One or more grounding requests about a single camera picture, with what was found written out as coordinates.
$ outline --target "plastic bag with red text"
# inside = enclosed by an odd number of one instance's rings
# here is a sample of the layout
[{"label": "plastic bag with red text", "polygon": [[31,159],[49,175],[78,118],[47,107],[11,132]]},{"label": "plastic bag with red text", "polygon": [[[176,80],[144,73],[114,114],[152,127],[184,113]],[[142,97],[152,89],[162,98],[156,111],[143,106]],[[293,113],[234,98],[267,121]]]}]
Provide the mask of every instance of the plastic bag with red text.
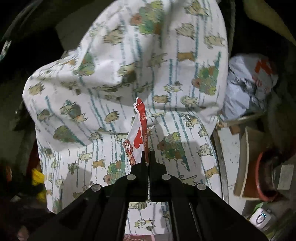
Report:
[{"label": "plastic bag with red text", "polygon": [[149,163],[145,105],[140,98],[136,98],[133,106],[137,114],[126,140],[122,143],[131,166],[141,162],[143,151],[145,152],[145,160]]}]

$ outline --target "yellow object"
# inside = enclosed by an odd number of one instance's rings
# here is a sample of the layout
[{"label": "yellow object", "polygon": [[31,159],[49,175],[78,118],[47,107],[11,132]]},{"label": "yellow object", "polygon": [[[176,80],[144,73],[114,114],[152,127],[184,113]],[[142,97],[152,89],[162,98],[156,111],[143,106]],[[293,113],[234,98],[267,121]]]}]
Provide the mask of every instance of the yellow object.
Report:
[{"label": "yellow object", "polygon": [[243,0],[248,18],[270,28],[296,46],[296,41],[281,17],[264,0]]},{"label": "yellow object", "polygon": [[[36,168],[32,170],[32,185],[37,186],[40,183],[44,183],[45,176],[39,172]],[[46,190],[38,193],[36,198],[39,201],[46,202]]]}]

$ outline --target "white device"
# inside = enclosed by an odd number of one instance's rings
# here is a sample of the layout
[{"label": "white device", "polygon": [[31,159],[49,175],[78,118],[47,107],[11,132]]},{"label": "white device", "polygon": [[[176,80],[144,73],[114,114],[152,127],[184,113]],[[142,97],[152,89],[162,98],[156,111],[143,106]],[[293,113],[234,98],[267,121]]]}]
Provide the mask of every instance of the white device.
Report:
[{"label": "white device", "polygon": [[263,229],[270,220],[271,215],[260,207],[251,216],[250,223],[252,223],[258,229]]}]

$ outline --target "metal screw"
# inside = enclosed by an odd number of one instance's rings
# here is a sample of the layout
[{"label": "metal screw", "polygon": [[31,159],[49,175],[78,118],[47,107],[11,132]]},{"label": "metal screw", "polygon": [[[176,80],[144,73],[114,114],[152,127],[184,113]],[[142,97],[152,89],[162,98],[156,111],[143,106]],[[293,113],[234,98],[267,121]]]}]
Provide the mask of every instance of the metal screw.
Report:
[{"label": "metal screw", "polygon": [[100,186],[99,184],[95,184],[95,185],[92,185],[92,186],[91,186],[91,189],[92,189],[94,192],[97,192],[97,191],[100,191],[101,186]]},{"label": "metal screw", "polygon": [[129,174],[126,176],[126,179],[132,181],[136,179],[136,176],[134,174]]},{"label": "metal screw", "polygon": [[206,190],[207,186],[203,183],[199,183],[197,184],[196,186],[199,190],[203,191],[203,190]]},{"label": "metal screw", "polygon": [[170,175],[169,175],[169,174],[163,174],[163,175],[161,176],[161,178],[162,178],[163,180],[170,180]]}]

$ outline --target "white patterned cloth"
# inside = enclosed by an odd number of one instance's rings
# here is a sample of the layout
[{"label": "white patterned cloth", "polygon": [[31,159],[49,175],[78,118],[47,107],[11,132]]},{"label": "white patterned cloth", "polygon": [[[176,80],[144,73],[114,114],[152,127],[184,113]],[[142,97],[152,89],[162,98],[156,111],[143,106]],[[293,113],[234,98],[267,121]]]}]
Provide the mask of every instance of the white patterned cloth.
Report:
[{"label": "white patterned cloth", "polygon": [[[136,97],[157,161],[221,196],[208,135],[225,96],[226,39],[215,0],[116,1],[76,50],[35,71],[23,99],[36,124],[49,210],[130,172],[122,141]],[[167,203],[130,203],[126,234],[168,232]]]}]

